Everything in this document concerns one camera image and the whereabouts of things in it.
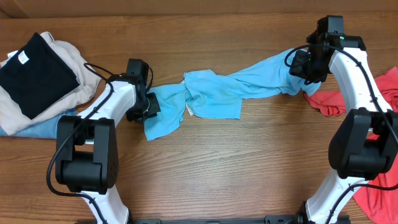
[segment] folded clothes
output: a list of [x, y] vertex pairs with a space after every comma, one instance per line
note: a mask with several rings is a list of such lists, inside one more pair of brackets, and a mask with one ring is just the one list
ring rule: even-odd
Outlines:
[[[12, 100], [10, 94], [4, 88], [0, 87], [0, 126], [8, 135], [12, 135], [32, 124], [53, 118], [62, 111], [86, 103], [94, 96], [98, 83], [101, 80], [100, 77], [92, 74], [83, 66], [86, 60], [72, 44], [54, 40], [49, 32], [44, 32], [40, 36], [49, 45], [51, 50], [65, 62], [67, 67], [73, 71], [79, 86], [69, 91], [34, 119], [30, 119], [24, 115], [20, 106]], [[5, 66], [0, 68], [0, 70], [4, 69], [10, 61], [11, 59], [8, 62], [1, 63], [1, 65], [5, 64]]]
[[35, 33], [0, 69], [0, 86], [22, 114], [34, 119], [79, 83], [68, 65]]
[[[50, 118], [46, 121], [42, 121], [36, 124], [32, 124], [29, 127], [18, 131], [10, 136], [12, 137], [27, 137], [27, 138], [43, 138], [43, 139], [56, 139], [57, 138], [57, 127], [59, 119], [64, 116], [76, 116], [76, 109], [70, 109]], [[0, 127], [0, 136], [9, 136]]]
[[[182, 121], [185, 105], [201, 118], [239, 119], [243, 99], [265, 98], [279, 93], [296, 95], [301, 89], [314, 94], [320, 83], [305, 85], [304, 80], [289, 75], [284, 59], [290, 50], [263, 60], [234, 74], [216, 75], [211, 70], [188, 72], [181, 84], [150, 89], [157, 96], [160, 113], [145, 121], [147, 140], [175, 131]], [[294, 54], [289, 57], [291, 63]]]
[[[375, 79], [383, 98], [398, 112], [398, 68], [390, 69], [385, 75]], [[338, 116], [346, 111], [343, 95], [339, 91], [319, 91], [312, 96], [305, 95], [310, 105], [319, 109], [325, 116]], [[369, 184], [391, 187], [398, 183], [398, 158], [395, 159], [390, 171], [379, 174]], [[361, 188], [354, 194], [354, 199], [364, 213], [375, 223], [398, 223], [398, 191], [381, 191]]]

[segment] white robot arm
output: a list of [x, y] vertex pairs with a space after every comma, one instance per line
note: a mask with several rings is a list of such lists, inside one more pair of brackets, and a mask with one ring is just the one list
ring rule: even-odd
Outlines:
[[[122, 203], [115, 186], [119, 168], [115, 129], [124, 115], [129, 121], [142, 124], [160, 111], [154, 93], [147, 93], [150, 88], [146, 88], [149, 70], [152, 71], [142, 60], [130, 59], [126, 73], [112, 75], [112, 81], [106, 84], [104, 92], [92, 105], [78, 116], [65, 116], [58, 122], [57, 149], [61, 142], [70, 142], [63, 146], [57, 157], [57, 181], [67, 185], [72, 192], [88, 195], [96, 202], [98, 208], [88, 198], [82, 197], [98, 224], [103, 224], [98, 212], [108, 224], [132, 222], [131, 213]], [[89, 117], [85, 128], [68, 139], [68, 133], [95, 108], [97, 111]], [[77, 144], [93, 144], [94, 151], [78, 152], [74, 147]]]
[[[331, 169], [315, 195], [304, 202], [294, 217], [266, 216], [266, 221], [276, 224], [274, 220], [291, 218], [294, 224], [350, 223], [339, 214], [360, 188], [351, 186], [367, 184], [378, 174], [387, 172], [394, 162], [398, 146], [393, 135], [398, 131], [398, 117], [376, 86], [362, 38], [344, 34], [341, 16], [320, 19], [307, 42], [309, 45], [295, 50], [308, 47], [308, 52], [297, 51], [291, 65], [287, 64], [291, 53], [286, 57], [290, 74], [306, 79], [307, 84], [324, 82], [328, 73], [334, 74], [347, 117], [330, 142]], [[386, 127], [387, 122], [391, 123], [393, 133]], [[379, 138], [366, 139], [368, 132], [379, 134]]]
[[[384, 112], [391, 110], [391, 106], [384, 100], [371, 75], [368, 67], [367, 54], [358, 48], [343, 49], [362, 63], [372, 83], [377, 101]], [[347, 113], [352, 109], [366, 108], [368, 111], [377, 112], [370, 97], [364, 75], [359, 67], [345, 54], [335, 51], [331, 56], [329, 69], [334, 74], [343, 95]], [[330, 214], [331, 207], [336, 203], [338, 197], [353, 184], [366, 184], [368, 180], [363, 177], [347, 177], [342, 179], [334, 169], [330, 169], [326, 179], [322, 182], [315, 195], [307, 200], [305, 208], [308, 220], [314, 223], [324, 224]], [[337, 217], [350, 198], [359, 190], [359, 187], [348, 193], [339, 203], [333, 213], [330, 223], [336, 223]]]

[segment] pile of clothes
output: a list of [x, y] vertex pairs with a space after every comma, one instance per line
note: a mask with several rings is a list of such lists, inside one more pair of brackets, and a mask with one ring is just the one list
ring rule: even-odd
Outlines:
[[0, 63], [0, 136], [57, 138], [63, 115], [95, 94], [100, 77], [72, 44], [35, 33]]

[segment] light blue cloth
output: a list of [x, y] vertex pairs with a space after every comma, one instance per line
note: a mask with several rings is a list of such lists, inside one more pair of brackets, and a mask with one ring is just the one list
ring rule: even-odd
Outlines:
[[[58, 120], [63, 115], [76, 116], [76, 109], [70, 109], [63, 113], [56, 115], [55, 117], [46, 121], [30, 125], [29, 127], [13, 134], [10, 136], [15, 137], [27, 137], [27, 138], [44, 138], [44, 139], [56, 139], [57, 138], [57, 126]], [[2, 128], [0, 128], [0, 136], [7, 135]]]
[[[290, 50], [265, 59], [234, 74], [216, 75], [211, 70], [188, 72], [184, 83], [150, 90], [156, 94], [160, 113], [145, 121], [148, 141], [175, 131], [182, 121], [185, 104], [195, 116], [211, 119], [239, 119], [243, 99], [266, 98], [279, 93], [296, 95], [300, 90], [314, 94], [320, 83], [304, 84], [304, 79], [289, 74], [284, 59]], [[292, 63], [294, 54], [289, 57]]]

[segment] beige cloth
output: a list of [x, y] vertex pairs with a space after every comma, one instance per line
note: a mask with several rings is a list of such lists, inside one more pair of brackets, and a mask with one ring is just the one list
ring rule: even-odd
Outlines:
[[76, 80], [80, 86], [59, 99], [34, 119], [29, 119], [23, 115], [19, 105], [0, 86], [0, 126], [8, 135], [14, 134], [32, 124], [53, 118], [59, 113], [74, 108], [77, 105], [86, 103], [94, 96], [98, 83], [101, 81], [100, 77], [91, 73], [83, 66], [86, 60], [80, 55], [75, 46], [68, 42], [54, 40], [49, 32], [44, 32], [41, 36], [75, 73]]

